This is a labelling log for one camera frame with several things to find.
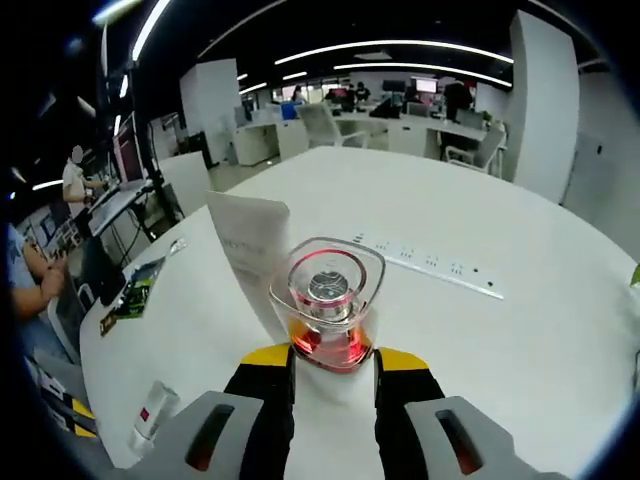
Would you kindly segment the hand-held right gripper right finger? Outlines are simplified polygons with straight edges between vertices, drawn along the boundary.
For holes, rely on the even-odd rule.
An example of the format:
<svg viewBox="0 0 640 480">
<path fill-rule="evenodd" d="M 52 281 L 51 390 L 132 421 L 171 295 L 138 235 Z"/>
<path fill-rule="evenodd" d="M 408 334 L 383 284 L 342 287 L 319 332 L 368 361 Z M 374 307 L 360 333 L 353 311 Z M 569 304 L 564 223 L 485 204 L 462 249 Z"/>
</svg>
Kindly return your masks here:
<svg viewBox="0 0 640 480">
<path fill-rule="evenodd" d="M 515 451 L 512 435 L 460 396 L 447 396 L 419 357 L 380 347 L 375 439 L 387 479 L 563 479 Z"/>
</svg>

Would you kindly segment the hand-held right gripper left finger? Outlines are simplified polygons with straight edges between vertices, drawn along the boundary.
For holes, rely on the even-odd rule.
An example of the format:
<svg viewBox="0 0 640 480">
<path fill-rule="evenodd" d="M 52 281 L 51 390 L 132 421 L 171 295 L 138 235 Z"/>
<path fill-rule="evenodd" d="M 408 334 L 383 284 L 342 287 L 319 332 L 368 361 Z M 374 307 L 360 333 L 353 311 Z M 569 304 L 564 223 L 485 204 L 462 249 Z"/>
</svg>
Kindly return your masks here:
<svg viewBox="0 0 640 480">
<path fill-rule="evenodd" d="M 289 344 L 245 355 L 222 391 L 205 392 L 167 424 L 167 477 L 281 479 L 294 403 Z"/>
</svg>

